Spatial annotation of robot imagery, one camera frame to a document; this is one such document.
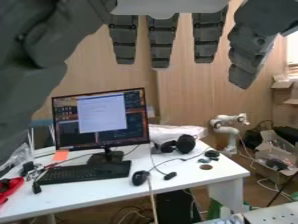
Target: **plastic bag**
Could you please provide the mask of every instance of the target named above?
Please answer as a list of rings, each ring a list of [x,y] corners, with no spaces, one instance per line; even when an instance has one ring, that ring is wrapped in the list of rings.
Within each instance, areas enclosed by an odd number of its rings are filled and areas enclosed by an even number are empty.
[[[195,139],[207,136],[207,129],[199,126],[171,126],[171,125],[149,125],[150,140],[157,144],[177,140],[183,134],[191,135]]]
[[[33,153],[28,144],[22,143],[12,153],[8,161],[0,166],[0,171],[6,169],[8,167],[16,167],[29,161],[33,161]]]

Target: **monitor bezel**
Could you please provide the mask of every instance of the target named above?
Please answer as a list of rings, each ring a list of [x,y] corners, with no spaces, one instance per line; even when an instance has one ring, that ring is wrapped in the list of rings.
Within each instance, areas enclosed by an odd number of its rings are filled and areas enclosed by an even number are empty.
[[[68,97],[77,97],[77,96],[92,96],[95,94],[106,94],[106,93],[117,93],[117,92],[126,92],[126,91],[135,91],[135,90],[141,90],[143,93],[143,106],[145,106],[145,118],[146,118],[146,132],[147,132],[147,138],[142,141],[135,141],[133,143],[122,143],[122,144],[109,144],[109,145],[103,145],[103,146],[86,146],[86,147],[73,147],[70,149],[68,149],[69,151],[78,151],[78,150],[89,150],[89,149],[103,149],[103,148],[111,148],[111,147],[121,147],[121,146],[129,146],[129,145],[141,145],[141,144],[149,144],[150,143],[150,134],[149,134],[149,119],[147,119],[147,105],[146,105],[146,94],[145,94],[145,88],[143,87],[138,87],[138,88],[131,88],[131,89],[119,89],[119,90],[111,90],[111,91],[103,91],[103,92],[92,92],[92,93],[84,93],[84,94],[74,94],[74,95],[65,95],[65,96],[54,96],[52,97],[52,117],[53,117],[53,129],[54,129],[54,146],[56,146],[56,150],[65,150],[61,149],[61,147],[58,148],[57,146],[57,131],[56,131],[56,114],[54,114],[54,104],[53,101],[56,99],[61,99],[61,98],[68,98]]]

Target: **monitor stand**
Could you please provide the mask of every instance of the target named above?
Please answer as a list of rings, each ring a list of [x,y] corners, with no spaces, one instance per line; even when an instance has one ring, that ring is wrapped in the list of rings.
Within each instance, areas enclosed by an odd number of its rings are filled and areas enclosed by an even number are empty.
[[[105,152],[95,153],[90,156],[86,164],[97,165],[106,162],[121,162],[123,158],[122,151],[111,151],[109,147],[103,147]]]

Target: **desk leg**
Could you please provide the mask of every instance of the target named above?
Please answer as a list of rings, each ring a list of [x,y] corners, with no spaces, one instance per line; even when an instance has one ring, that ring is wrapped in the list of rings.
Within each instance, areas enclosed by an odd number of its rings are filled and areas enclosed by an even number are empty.
[[[46,215],[46,223],[48,224],[56,224],[54,214]]]
[[[244,212],[243,179],[210,184],[209,197],[225,205],[234,213]]]

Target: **headphones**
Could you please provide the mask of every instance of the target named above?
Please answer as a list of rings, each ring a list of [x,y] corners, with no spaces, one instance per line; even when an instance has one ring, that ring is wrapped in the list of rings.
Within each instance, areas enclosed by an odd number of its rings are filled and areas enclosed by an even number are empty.
[[[181,135],[177,141],[169,141],[161,145],[154,144],[154,146],[162,153],[171,153],[177,150],[181,154],[187,154],[194,149],[195,139],[191,135]]]

